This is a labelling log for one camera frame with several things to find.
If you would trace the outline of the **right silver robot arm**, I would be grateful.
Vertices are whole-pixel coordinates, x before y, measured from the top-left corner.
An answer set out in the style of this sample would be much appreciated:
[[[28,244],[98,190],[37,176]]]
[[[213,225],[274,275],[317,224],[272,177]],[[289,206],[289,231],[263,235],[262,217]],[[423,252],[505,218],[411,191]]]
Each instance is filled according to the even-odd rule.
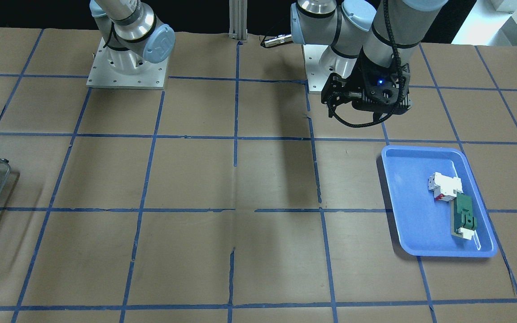
[[[167,59],[175,32],[141,0],[91,0],[89,8],[107,47],[129,50],[150,63]]]

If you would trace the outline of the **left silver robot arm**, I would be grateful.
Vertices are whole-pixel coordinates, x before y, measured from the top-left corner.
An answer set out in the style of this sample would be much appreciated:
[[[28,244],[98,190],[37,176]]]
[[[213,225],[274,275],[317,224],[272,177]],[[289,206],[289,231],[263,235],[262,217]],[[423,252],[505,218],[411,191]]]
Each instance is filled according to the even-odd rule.
[[[330,118],[351,104],[371,112],[373,123],[411,109],[410,59],[445,0],[296,0],[290,9],[291,35],[301,45],[326,45],[353,67],[334,67],[321,89]]]

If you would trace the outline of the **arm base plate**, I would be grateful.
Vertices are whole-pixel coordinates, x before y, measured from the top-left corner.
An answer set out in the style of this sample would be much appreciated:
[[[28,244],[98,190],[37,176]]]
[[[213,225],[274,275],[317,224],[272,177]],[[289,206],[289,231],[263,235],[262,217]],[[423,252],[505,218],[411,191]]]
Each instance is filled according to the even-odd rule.
[[[320,44],[303,45],[309,91],[320,94],[329,75],[333,72],[336,72],[343,79],[350,76],[357,62],[356,56],[361,49],[362,45],[358,43],[353,46],[347,44],[337,47]]]
[[[114,51],[100,40],[86,85],[102,89],[164,90],[170,57],[150,63],[132,51]]]

